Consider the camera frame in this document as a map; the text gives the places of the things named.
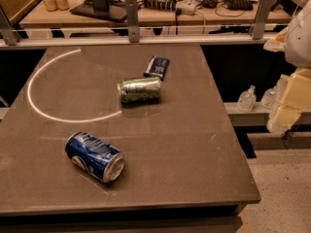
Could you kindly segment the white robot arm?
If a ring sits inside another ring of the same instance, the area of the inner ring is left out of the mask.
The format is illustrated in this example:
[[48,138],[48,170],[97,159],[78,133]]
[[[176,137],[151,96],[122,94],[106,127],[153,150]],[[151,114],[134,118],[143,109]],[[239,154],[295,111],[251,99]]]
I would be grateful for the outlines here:
[[292,128],[311,105],[311,12],[304,7],[290,24],[264,44],[269,51],[283,51],[288,63],[296,67],[281,75],[275,85],[274,103],[266,127],[272,133]]

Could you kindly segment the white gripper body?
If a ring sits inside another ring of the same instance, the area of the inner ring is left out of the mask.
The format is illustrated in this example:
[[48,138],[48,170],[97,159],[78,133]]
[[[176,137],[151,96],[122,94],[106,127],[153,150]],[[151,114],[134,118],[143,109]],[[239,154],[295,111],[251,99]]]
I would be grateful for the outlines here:
[[285,50],[285,38],[288,32],[288,27],[281,30],[274,37],[269,39],[263,45],[263,48],[268,51],[278,52]]

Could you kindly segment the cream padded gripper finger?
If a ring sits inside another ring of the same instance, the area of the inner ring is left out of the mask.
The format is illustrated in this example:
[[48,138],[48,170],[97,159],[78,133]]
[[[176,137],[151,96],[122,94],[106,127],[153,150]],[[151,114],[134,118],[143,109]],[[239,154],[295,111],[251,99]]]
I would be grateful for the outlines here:
[[282,79],[279,94],[266,124],[271,133],[284,133],[291,129],[311,106],[311,70],[297,68],[289,77]]

